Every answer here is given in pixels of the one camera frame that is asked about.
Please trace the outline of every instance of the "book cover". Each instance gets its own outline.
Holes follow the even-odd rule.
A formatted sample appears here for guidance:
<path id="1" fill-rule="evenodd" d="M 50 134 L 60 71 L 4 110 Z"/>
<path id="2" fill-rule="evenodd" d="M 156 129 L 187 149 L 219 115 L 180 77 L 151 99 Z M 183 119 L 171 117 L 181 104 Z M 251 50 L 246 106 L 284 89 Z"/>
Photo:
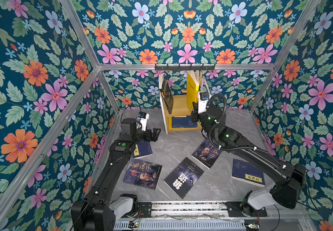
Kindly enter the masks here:
<path id="1" fill-rule="evenodd" d="M 164 181 L 183 199 L 203 173 L 202 169 L 185 158 Z"/>
<path id="2" fill-rule="evenodd" d="M 172 117 L 172 128 L 193 128 L 197 127 L 197 122 L 191 121 L 191 116 Z"/>
<path id="3" fill-rule="evenodd" d="M 131 159 L 123 183 L 156 189 L 162 166 L 138 159 Z"/>
<path id="4" fill-rule="evenodd" d="M 265 186 L 264 173 L 253 164 L 242 160 L 233 159 L 232 178 L 259 187 Z"/>
<path id="5" fill-rule="evenodd" d="M 141 141 L 136 144 L 136 149 L 133 152 L 132 157 L 135 159 L 139 159 L 145 156 L 149 156 L 152 154 L 150 142 Z"/>
<path id="6" fill-rule="evenodd" d="M 205 140 L 196 151 L 193 152 L 192 157 L 210 169 L 222 152 L 222 150 L 214 147 L 209 140 Z"/>

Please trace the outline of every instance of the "gray marble floor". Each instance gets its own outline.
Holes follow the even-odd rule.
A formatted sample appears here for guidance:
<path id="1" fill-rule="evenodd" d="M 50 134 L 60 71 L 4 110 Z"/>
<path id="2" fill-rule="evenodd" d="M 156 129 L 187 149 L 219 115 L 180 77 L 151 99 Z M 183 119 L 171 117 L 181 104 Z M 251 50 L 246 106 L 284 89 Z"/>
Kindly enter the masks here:
<path id="1" fill-rule="evenodd" d="M 123 118 L 135 118 L 137 111 L 126 110 Z M 151 200 L 182 200 L 164 182 L 169 173 L 185 158 L 190 158 L 205 172 L 192 189 L 187 193 L 184 200 L 241 200 L 250 190 L 257 190 L 259 187 L 231 178 L 232 159 L 241 159 L 232 153 L 223 152 L 213 167 L 208 170 L 198 161 L 191 157 L 191 154 L 204 141 L 200 131 L 169 132 L 165 134 L 161 110 L 146 110 L 150 114 L 148 128 L 158 127 L 162 131 L 159 140 L 151 142 L 153 155 L 142 158 L 142 160 L 161 164 L 162 171 L 156 190 L 146 189 L 123 183 L 123 177 L 127 167 L 123 169 L 115 186 L 112 200 L 118 199 L 123 193 L 136 194 L 140 201 Z M 114 132 L 114 139 L 120 132 L 120 123 Z M 255 120 L 248 110 L 228 110 L 226 125 L 241 132 L 249 141 L 258 147 L 265 149 L 266 146 L 259 133 Z M 266 184 L 272 180 L 265 176 Z"/>

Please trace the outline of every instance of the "floral wallpaper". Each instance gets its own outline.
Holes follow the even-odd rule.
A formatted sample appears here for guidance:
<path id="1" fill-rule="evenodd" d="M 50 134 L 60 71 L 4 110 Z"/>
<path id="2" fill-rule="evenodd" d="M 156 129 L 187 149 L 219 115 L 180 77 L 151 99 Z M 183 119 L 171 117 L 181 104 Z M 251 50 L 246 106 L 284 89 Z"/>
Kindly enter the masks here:
<path id="1" fill-rule="evenodd" d="M 306 1 L 100 0 L 73 2 L 100 62 L 105 64 L 271 63 Z M 291 49 L 298 54 L 298 47 Z M 186 73 L 106 72 L 120 107 L 159 107 L 158 76 L 185 94 Z M 248 108 L 267 71 L 206 73 L 211 90 L 231 107 Z"/>
<path id="2" fill-rule="evenodd" d="M 333 1 L 321 1 L 295 46 L 254 115 L 273 155 L 305 165 L 310 188 L 299 201 L 333 231 Z"/>

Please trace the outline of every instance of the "wire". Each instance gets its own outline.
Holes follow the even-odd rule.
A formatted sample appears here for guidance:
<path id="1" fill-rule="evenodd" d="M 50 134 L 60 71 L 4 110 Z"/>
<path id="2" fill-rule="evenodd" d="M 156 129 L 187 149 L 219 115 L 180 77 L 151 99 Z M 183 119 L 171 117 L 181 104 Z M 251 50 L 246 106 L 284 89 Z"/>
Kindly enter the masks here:
<path id="1" fill-rule="evenodd" d="M 280 224 L 280 219 L 281 219 L 280 211 L 278 210 L 277 206 L 275 206 L 275 208 L 278 211 L 278 223 L 277 223 L 277 226 L 274 229 L 272 229 L 271 231 L 274 231 L 278 227 L 278 225 Z"/>

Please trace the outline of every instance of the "book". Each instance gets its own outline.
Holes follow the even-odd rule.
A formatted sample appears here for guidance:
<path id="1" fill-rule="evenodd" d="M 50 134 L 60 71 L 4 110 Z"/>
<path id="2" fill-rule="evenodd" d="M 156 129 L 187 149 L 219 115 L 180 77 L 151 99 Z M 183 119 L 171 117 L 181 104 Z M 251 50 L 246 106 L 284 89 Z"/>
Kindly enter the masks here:
<path id="1" fill-rule="evenodd" d="M 141 141 L 136 144 L 136 149 L 134 150 L 132 157 L 134 159 L 139 159 L 149 155 L 152 155 L 150 142 Z"/>
<path id="2" fill-rule="evenodd" d="M 131 159 L 123 183 L 156 189 L 162 166 L 138 159 Z"/>
<path id="3" fill-rule="evenodd" d="M 265 186 L 264 173 L 253 164 L 242 160 L 233 159 L 232 178 L 259 187 Z"/>
<path id="4" fill-rule="evenodd" d="M 197 93 L 202 79 L 202 72 L 188 71 L 187 72 L 187 105 L 193 110 L 192 102 L 198 102 Z"/>
<path id="5" fill-rule="evenodd" d="M 191 116 L 172 117 L 172 128 L 194 128 L 197 122 L 191 121 Z"/>
<path id="6" fill-rule="evenodd" d="M 173 95 L 172 91 L 170 90 L 168 81 L 164 79 L 164 75 L 159 76 L 159 89 L 160 89 L 161 98 L 163 98 L 169 114 L 172 114 Z"/>
<path id="7" fill-rule="evenodd" d="M 222 152 L 222 150 L 214 147 L 209 140 L 205 140 L 196 151 L 193 152 L 192 157 L 210 169 Z"/>
<path id="8" fill-rule="evenodd" d="M 186 157 L 164 181 L 183 199 L 203 173 L 202 169 Z"/>

